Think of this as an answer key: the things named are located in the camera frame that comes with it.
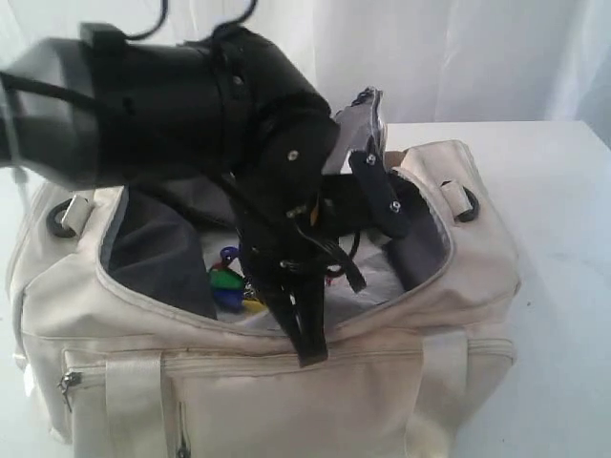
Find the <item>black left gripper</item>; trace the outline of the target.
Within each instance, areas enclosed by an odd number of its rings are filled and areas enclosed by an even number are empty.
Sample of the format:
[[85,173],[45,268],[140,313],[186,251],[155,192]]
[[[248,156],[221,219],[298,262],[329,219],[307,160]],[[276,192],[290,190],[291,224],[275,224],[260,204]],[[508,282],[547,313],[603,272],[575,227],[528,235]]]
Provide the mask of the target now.
[[361,232],[335,236],[321,227],[323,175],[299,182],[252,171],[227,173],[240,240],[240,263],[259,299],[290,339],[302,366],[327,359],[325,287],[343,277],[367,285],[354,257]]

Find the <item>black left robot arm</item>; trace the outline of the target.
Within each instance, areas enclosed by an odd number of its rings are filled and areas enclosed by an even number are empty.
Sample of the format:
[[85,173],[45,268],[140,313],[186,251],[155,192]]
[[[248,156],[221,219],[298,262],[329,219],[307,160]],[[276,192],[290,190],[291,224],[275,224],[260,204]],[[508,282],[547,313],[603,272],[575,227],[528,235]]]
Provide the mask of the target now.
[[228,197],[242,261],[301,365],[327,358],[323,278],[363,276],[319,226],[340,136],[271,41],[235,25],[180,45],[108,24],[36,42],[1,72],[1,164],[74,190],[205,177]]

